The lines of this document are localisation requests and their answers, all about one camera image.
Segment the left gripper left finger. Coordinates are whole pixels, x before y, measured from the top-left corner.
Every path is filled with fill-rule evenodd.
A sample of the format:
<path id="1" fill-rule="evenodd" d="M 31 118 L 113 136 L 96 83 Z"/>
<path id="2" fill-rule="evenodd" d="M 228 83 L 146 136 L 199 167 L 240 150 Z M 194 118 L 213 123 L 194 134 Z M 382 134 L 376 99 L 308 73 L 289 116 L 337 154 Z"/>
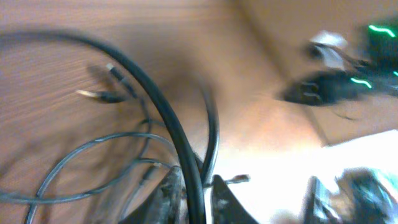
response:
<path id="1" fill-rule="evenodd" d="M 173 166 L 155 190 L 119 224 L 175 224 L 180 220 L 182 171 Z"/>

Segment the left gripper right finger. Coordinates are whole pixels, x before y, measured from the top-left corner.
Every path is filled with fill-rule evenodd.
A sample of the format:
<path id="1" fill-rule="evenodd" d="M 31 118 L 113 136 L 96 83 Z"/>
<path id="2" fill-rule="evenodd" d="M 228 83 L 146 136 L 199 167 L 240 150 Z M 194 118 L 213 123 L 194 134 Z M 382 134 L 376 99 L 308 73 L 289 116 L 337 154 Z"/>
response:
<path id="1" fill-rule="evenodd" d="M 219 175 L 213 178 L 211 216 L 214 224 L 258 224 Z"/>

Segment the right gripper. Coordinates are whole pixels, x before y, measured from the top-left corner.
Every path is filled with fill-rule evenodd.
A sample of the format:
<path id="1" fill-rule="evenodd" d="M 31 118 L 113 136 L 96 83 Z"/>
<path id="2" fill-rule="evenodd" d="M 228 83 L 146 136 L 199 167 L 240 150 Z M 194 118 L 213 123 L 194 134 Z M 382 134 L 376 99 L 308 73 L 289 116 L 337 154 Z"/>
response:
<path id="1" fill-rule="evenodd" d="M 370 93 L 373 86 L 344 70 L 321 70 L 290 82 L 279 98 L 307 106 L 335 105 L 343 100 L 358 100 Z"/>

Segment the black usb cable long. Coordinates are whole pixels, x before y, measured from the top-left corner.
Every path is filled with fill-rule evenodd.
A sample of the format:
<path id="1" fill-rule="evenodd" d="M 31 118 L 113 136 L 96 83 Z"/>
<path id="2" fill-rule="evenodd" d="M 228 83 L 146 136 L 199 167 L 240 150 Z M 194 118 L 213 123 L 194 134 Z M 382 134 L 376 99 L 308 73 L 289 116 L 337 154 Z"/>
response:
<path id="1" fill-rule="evenodd" d="M 177 151 L 187 190 L 187 203 L 190 222 L 205 223 L 206 212 L 203 188 L 204 185 L 209 181 L 213 172 L 218 155 L 220 140 L 218 112 L 216 103 L 211 93 L 207 89 L 203 90 L 203 97 L 208 113 L 209 134 L 205 160 L 200 164 L 196 154 L 190 146 L 185 131 L 183 130 L 177 115 L 158 86 L 138 65 L 136 65 L 120 50 L 99 40 L 77 33 L 65 32 L 64 30 L 26 30 L 4 32 L 1 34 L 1 46 L 4 47 L 11 42 L 23 42 L 29 39 L 55 39 L 88 45 L 106 55 L 109 55 L 138 81 L 161 115 L 165 123 L 165 127 L 172 138 L 174 144 L 173 147 Z"/>

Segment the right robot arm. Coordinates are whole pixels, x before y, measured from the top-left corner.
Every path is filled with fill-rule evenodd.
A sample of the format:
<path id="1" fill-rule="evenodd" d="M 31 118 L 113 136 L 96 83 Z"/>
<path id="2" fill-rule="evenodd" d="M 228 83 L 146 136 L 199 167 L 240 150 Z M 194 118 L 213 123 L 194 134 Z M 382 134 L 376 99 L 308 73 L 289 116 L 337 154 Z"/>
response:
<path id="1" fill-rule="evenodd" d="M 358 55 L 345 52 L 341 35 L 322 31 L 303 50 L 326 66 L 293 81 L 279 93 L 281 100 L 307 106 L 358 101 L 365 95 L 397 96 L 397 19 L 365 24 L 358 30 Z"/>

